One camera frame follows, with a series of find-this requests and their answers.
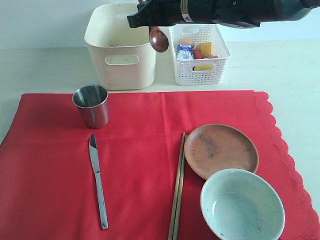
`white basket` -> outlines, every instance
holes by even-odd
[[[136,3],[109,3],[97,7],[84,40],[102,86],[109,90],[143,89],[155,81],[156,51],[148,27],[130,28],[127,16]]]
[[[178,85],[217,84],[221,81],[231,54],[215,24],[176,24],[170,29],[171,54],[174,62],[175,81]],[[212,42],[213,55],[219,58],[178,60],[177,42],[182,38],[193,38],[195,44]],[[212,65],[211,70],[194,71],[195,66]]]

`chopsticks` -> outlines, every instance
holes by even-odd
[[[171,212],[171,221],[170,221],[168,240],[177,240],[178,239],[181,198],[182,198],[182,190],[183,190],[184,176],[185,176],[184,146],[185,146],[186,138],[187,138],[187,135],[184,132],[182,135],[182,140],[181,140],[180,156],[179,156],[178,169],[177,169],[176,179],[175,179],[175,189],[174,189],[174,197],[173,197],[173,204],[172,204],[172,212]]]

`brown plate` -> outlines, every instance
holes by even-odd
[[[193,130],[184,143],[185,159],[192,170],[207,180],[223,169],[255,173],[259,154],[240,130],[223,124],[208,124]]]

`knife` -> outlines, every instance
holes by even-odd
[[[101,226],[102,226],[102,229],[105,230],[109,227],[109,224],[107,219],[107,210],[105,205],[104,191],[103,191],[102,182],[101,182],[98,149],[97,149],[96,137],[94,134],[90,136],[89,152],[90,152],[91,165],[92,165],[94,176],[95,176]]]

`white table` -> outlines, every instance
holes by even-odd
[[[229,43],[219,84],[175,84],[170,51],[157,55],[156,79],[136,92],[256,90],[269,94],[289,154],[320,213],[320,39]],[[0,142],[23,93],[73,93],[98,83],[86,48],[0,51]]]

